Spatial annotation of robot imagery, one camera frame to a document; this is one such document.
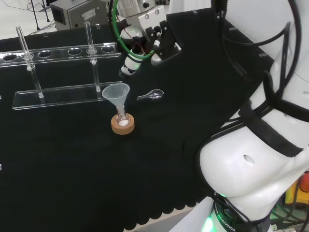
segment white robot body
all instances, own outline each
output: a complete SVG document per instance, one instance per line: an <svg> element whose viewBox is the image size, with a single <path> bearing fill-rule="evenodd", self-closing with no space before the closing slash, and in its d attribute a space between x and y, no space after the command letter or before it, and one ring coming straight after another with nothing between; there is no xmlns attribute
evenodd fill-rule
<svg viewBox="0 0 309 232"><path fill-rule="evenodd" d="M302 21L302 46L297 69L284 90L283 99L309 109L309 1L295 1ZM289 44L286 73L294 56L294 27L290 30ZM270 71L275 92L279 88L280 67L281 54L278 54ZM250 99L253 109L264 102L263 85ZM205 145L200 153L201 169L208 184L251 221L266 217L279 197L309 167L309 123L278 110L272 110L262 119L304 150L293 158L286 157L244 127ZM224 232L214 212L211 218L216 230Z"/></svg>

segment green cable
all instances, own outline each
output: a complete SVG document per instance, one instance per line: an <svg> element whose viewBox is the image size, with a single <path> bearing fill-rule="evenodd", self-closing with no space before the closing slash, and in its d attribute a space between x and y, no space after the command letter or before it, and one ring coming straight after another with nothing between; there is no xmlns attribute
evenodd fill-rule
<svg viewBox="0 0 309 232"><path fill-rule="evenodd" d="M115 0L114 2L114 9L117 8L117 4L118 4L118 0ZM154 50L151 50L151 52L145 56L139 56L139 55L136 55L135 53L131 52L125 45L125 43L122 41L121 37L120 37L120 34L118 32L118 29L117 29L117 24L116 24L116 10L113 10L112 11L112 25L113 25L113 28L114 28L114 32L115 32L115 35L117 37L117 39L119 40L120 42L120 45L123 47L123 49L128 52L131 56L135 57L135 58L138 58L138 59L148 59L153 53L155 53Z"/></svg>

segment black strap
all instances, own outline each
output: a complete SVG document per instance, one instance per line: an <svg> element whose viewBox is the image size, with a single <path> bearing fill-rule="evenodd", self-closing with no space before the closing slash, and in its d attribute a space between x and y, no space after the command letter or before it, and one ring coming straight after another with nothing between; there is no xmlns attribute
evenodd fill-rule
<svg viewBox="0 0 309 232"><path fill-rule="evenodd" d="M251 108L251 103L249 101L241 107L239 115L241 116L241 121L249 128L249 130L251 130L265 144L279 153L287 157L295 157L302 151L301 148L286 140L270 125L259 118Z"/></svg>
<svg viewBox="0 0 309 232"><path fill-rule="evenodd" d="M284 114L292 116L298 120L309 122L309 110L299 105L295 105L288 101L277 97L274 90L271 76L266 75L263 79L264 92L266 100L270 107L281 111Z"/></svg>

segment clear plastic funnel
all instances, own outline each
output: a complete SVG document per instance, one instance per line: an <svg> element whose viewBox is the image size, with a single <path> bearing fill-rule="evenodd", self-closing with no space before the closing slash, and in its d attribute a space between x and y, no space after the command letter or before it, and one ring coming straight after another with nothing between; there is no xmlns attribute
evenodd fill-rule
<svg viewBox="0 0 309 232"><path fill-rule="evenodd" d="M102 96L117 107L118 118L116 120L120 126L125 126L128 123L124 104L129 91L130 86L124 83L110 85L102 91Z"/></svg>

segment red button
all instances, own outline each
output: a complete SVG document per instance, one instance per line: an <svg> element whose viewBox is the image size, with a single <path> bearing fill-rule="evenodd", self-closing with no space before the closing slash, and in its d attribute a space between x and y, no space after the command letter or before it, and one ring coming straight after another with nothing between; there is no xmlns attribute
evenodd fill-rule
<svg viewBox="0 0 309 232"><path fill-rule="evenodd" d="M299 186L304 192L309 192L309 173L303 175Z"/></svg>

